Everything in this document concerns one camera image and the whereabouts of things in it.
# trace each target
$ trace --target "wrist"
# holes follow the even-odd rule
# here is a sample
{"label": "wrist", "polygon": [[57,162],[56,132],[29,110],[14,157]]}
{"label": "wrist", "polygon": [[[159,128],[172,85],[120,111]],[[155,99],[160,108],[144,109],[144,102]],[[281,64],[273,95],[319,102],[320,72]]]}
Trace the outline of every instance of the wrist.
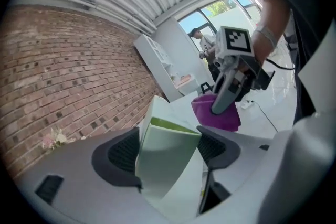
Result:
{"label": "wrist", "polygon": [[273,45],[268,38],[259,32],[254,32],[251,39],[255,58],[263,64],[274,50]]}

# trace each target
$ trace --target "robotic arm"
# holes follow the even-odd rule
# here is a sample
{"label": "robotic arm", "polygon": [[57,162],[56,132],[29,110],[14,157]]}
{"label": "robotic arm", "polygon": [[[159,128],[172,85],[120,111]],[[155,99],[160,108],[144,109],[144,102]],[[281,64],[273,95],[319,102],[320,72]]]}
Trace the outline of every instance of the robotic arm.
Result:
{"label": "robotic arm", "polygon": [[[267,73],[256,60],[248,30],[222,26],[216,36],[214,64],[220,75],[213,88],[218,97],[212,106],[214,114],[221,114],[233,102],[240,102],[251,89],[266,90],[274,72]],[[238,70],[241,64],[248,71]]]}

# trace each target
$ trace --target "black cable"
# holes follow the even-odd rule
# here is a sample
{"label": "black cable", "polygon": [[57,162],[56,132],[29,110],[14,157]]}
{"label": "black cable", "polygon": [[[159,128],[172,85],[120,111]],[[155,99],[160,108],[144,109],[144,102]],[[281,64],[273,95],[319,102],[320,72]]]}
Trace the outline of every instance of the black cable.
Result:
{"label": "black cable", "polygon": [[272,121],[268,118],[268,116],[265,114],[265,112],[261,109],[261,107],[259,106],[259,104],[258,104],[257,102],[255,102],[255,101],[253,101],[253,100],[250,101],[250,102],[255,103],[255,104],[258,105],[258,107],[260,108],[260,110],[262,111],[262,113],[263,113],[263,114],[265,115],[265,117],[268,119],[269,123],[272,124],[273,128],[278,132],[278,130],[275,128],[275,126],[274,126],[274,124],[272,123]]}
{"label": "black cable", "polygon": [[287,68],[287,67],[282,67],[280,65],[278,65],[277,63],[273,62],[270,59],[266,59],[266,61],[268,61],[269,63],[271,63],[272,65],[276,66],[277,68],[283,69],[283,70],[294,70],[294,68]]}
{"label": "black cable", "polygon": [[180,90],[178,90],[178,92],[179,92],[183,97],[185,96],[185,94],[181,93]]}

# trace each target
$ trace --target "white floor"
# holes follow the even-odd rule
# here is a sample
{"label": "white floor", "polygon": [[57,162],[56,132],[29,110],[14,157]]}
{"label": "white floor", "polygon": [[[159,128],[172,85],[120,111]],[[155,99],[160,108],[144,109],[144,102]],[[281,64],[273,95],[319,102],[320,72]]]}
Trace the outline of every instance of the white floor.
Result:
{"label": "white floor", "polygon": [[[278,65],[292,68],[291,59],[284,40],[278,44],[276,51],[269,57]],[[257,102],[264,113],[272,121],[278,131],[292,128],[296,109],[296,89],[294,72],[281,70],[272,64],[265,62],[266,71],[275,71],[275,75],[267,90],[251,91],[237,103],[237,108],[241,120],[238,133],[273,138],[276,130],[267,120],[257,104],[252,104],[247,109],[242,106],[246,100]]]}

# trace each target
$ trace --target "brick wall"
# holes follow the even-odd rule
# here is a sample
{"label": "brick wall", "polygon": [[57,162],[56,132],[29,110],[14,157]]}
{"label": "brick wall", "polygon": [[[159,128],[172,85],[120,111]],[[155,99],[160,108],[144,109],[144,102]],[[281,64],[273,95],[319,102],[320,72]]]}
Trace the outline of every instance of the brick wall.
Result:
{"label": "brick wall", "polygon": [[136,126],[154,95],[136,35],[71,10],[17,6],[1,25],[0,154],[18,175],[45,153],[52,127],[67,137]]}

